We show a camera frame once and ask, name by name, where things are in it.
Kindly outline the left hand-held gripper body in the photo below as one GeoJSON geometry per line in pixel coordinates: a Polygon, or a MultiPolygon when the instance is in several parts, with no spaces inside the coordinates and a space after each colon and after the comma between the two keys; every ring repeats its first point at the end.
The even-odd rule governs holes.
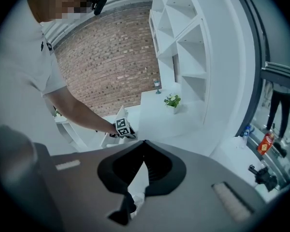
{"type": "Polygon", "coordinates": [[[117,133],[116,134],[109,134],[110,137],[113,138],[124,138],[127,137],[129,139],[135,139],[136,132],[130,125],[130,123],[127,121],[125,117],[117,119],[114,123],[114,126],[116,128],[117,133]]]}

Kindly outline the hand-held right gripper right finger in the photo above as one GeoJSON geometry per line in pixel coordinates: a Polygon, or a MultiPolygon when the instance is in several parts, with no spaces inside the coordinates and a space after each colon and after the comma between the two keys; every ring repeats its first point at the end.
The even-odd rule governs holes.
{"type": "Polygon", "coordinates": [[[145,189],[146,196],[168,195],[186,177],[185,163],[178,156],[149,140],[144,141],[144,163],[149,179],[149,185],[145,189]]]}

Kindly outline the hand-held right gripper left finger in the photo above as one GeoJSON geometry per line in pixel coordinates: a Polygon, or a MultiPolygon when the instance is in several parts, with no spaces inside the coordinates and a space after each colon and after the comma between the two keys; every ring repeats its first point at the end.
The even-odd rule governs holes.
{"type": "Polygon", "coordinates": [[[109,218],[120,225],[128,225],[145,201],[144,180],[135,180],[144,163],[143,141],[124,148],[103,159],[98,165],[98,177],[113,193],[122,194],[119,210],[109,218]]]}

